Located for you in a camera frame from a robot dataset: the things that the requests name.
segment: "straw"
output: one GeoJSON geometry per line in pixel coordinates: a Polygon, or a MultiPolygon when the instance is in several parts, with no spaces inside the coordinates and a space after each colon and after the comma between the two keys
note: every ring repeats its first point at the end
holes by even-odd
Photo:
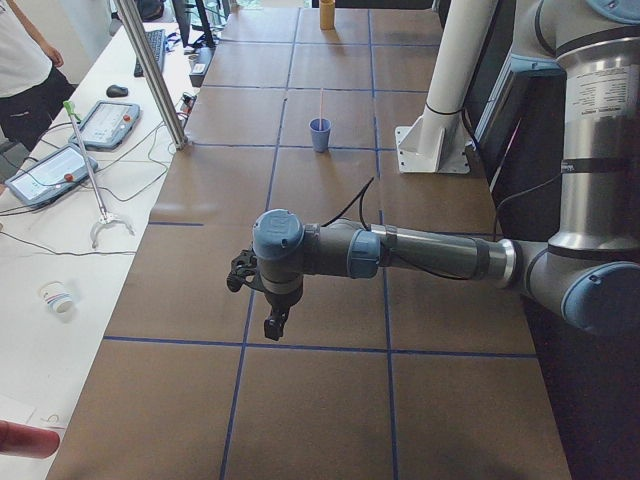
{"type": "Polygon", "coordinates": [[[318,130],[322,130],[322,103],[324,96],[324,88],[320,89],[320,120],[318,121],[318,130]]]}

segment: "computer mouse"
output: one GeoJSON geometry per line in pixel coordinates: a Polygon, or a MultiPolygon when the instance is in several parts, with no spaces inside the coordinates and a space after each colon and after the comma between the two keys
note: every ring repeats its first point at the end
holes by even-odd
{"type": "Polygon", "coordinates": [[[107,88],[107,97],[109,98],[126,97],[127,95],[129,95],[129,89],[127,87],[110,85],[109,88],[107,88]]]}

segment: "white cup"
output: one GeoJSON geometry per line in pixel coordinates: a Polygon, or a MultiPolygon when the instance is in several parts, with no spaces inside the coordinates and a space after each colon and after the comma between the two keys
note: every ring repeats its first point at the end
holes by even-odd
{"type": "Polygon", "coordinates": [[[64,313],[73,306],[71,294],[67,292],[62,282],[54,280],[45,283],[39,290],[40,298],[56,313],[64,313]]]}

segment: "red cylinder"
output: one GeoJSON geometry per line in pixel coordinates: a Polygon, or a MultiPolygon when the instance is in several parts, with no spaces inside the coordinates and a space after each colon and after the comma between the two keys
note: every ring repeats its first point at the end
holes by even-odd
{"type": "Polygon", "coordinates": [[[47,458],[60,446],[56,432],[0,420],[0,453],[47,458]]]}

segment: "reacher grabber tool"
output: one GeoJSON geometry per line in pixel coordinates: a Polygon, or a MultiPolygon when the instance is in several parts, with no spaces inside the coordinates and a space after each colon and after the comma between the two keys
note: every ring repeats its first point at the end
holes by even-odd
{"type": "Polygon", "coordinates": [[[100,230],[104,228],[113,227],[115,224],[121,223],[131,235],[135,235],[135,231],[133,230],[133,225],[131,221],[125,217],[116,215],[107,210],[107,207],[104,204],[104,200],[100,195],[100,190],[98,190],[98,184],[96,182],[96,177],[93,173],[93,168],[91,167],[91,163],[89,162],[89,155],[87,154],[87,150],[84,146],[84,141],[82,140],[82,135],[80,133],[80,128],[77,124],[78,116],[73,111],[74,105],[73,102],[65,101],[63,102],[64,109],[67,111],[69,115],[69,120],[71,121],[71,126],[73,127],[73,133],[76,136],[76,140],[78,142],[78,147],[80,148],[80,153],[82,154],[82,158],[84,160],[85,167],[87,169],[87,174],[89,175],[89,181],[91,182],[91,187],[93,188],[93,193],[96,196],[96,201],[98,202],[98,208],[100,209],[100,218],[98,221],[91,227],[90,238],[91,238],[91,246],[95,250],[98,248],[98,233],[100,230]]]}

